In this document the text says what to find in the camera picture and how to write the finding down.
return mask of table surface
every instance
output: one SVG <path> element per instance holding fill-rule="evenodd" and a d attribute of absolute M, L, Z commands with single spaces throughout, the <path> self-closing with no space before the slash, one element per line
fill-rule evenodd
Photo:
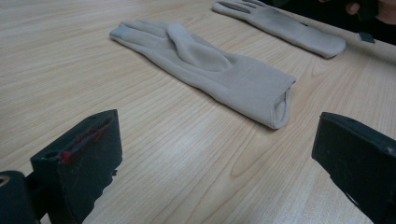
<path fill-rule="evenodd" d="M 396 47 L 290 14 L 347 41 L 325 60 L 212 3 L 0 1 L 0 170 L 28 175 L 39 150 L 117 109 L 123 162 L 84 223 L 371 223 L 310 153 L 323 111 L 396 138 Z M 295 76 L 287 126 L 244 117 L 109 39 L 134 19 L 180 22 Z"/>

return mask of glove finger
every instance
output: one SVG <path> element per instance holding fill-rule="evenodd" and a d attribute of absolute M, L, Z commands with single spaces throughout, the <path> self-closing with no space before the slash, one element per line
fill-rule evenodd
<path fill-rule="evenodd" d="M 172 43 L 166 38 L 151 35 L 126 26 L 120 26 L 119 28 L 112 30 L 110 32 L 110 37 L 118 42 L 122 40 L 123 42 L 152 49 L 171 49 L 173 47 Z"/>
<path fill-rule="evenodd" d="M 183 62 L 211 72 L 224 71 L 231 65 L 216 48 L 196 42 L 182 25 L 170 24 L 167 33 L 175 43 L 177 55 Z"/>
<path fill-rule="evenodd" d="M 254 10 L 253 8 L 261 7 L 261 6 L 258 6 L 258 5 L 256 5 L 256 4 L 249 3 L 249 2 L 247 2 L 247 1 L 238 1 L 237 3 L 240 4 L 240 5 L 243 5 L 243 6 L 250 7 L 250 10 L 249 10 L 249 11 Z"/>
<path fill-rule="evenodd" d="M 168 34 L 166 33 L 166 27 L 168 25 L 165 23 L 150 21 L 122 21 L 120 26 L 126 26 L 162 38 L 168 37 Z"/>
<path fill-rule="evenodd" d="M 136 52 L 139 52 L 139 53 L 141 53 L 143 55 L 147 55 L 148 52 L 152 51 L 150 48 L 147 48 L 147 47 L 144 47 L 144 46 L 140 46 L 140 45 L 136 45 L 136 44 L 133 44 L 131 42 L 128 42 L 128 41 L 125 41 L 125 40 L 122 40 L 122 39 L 119 39 L 119 38 L 116 38 L 116 37 L 113 37 L 113 36 L 110 36 L 110 37 L 113 40 L 115 40 L 115 41 L 119 42 L 120 44 L 122 44 L 123 46 L 127 47 L 128 49 L 132 49 L 132 50 L 134 50 Z"/>
<path fill-rule="evenodd" d="M 257 0 L 242 0 L 242 2 L 251 3 L 252 5 L 259 6 L 259 7 L 268 7 L 263 2 L 260 2 L 260 1 L 257 1 Z"/>
<path fill-rule="evenodd" d="M 213 10 L 217 11 L 220 14 L 235 17 L 239 20 L 244 20 L 247 15 L 250 13 L 250 9 L 247 6 L 243 6 L 236 3 L 226 2 L 226 1 L 218 1 L 212 5 Z"/>

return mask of glove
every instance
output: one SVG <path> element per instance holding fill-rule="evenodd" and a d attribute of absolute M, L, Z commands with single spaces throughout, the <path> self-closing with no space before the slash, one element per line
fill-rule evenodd
<path fill-rule="evenodd" d="M 280 37 L 323 58 L 331 58 L 346 47 L 345 39 L 303 25 L 257 0 L 220 0 L 212 8 L 220 14 L 247 21 L 270 35 Z"/>
<path fill-rule="evenodd" d="M 249 57 L 216 49 L 181 24 L 124 21 L 110 38 L 179 80 L 271 128 L 289 119 L 295 77 Z"/>

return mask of red marking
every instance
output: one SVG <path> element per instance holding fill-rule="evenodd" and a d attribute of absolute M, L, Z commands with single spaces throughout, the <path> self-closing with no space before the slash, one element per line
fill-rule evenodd
<path fill-rule="evenodd" d="M 66 164 L 70 163 L 71 162 L 70 152 L 69 151 L 64 151 L 63 153 L 61 153 L 61 159 Z"/>

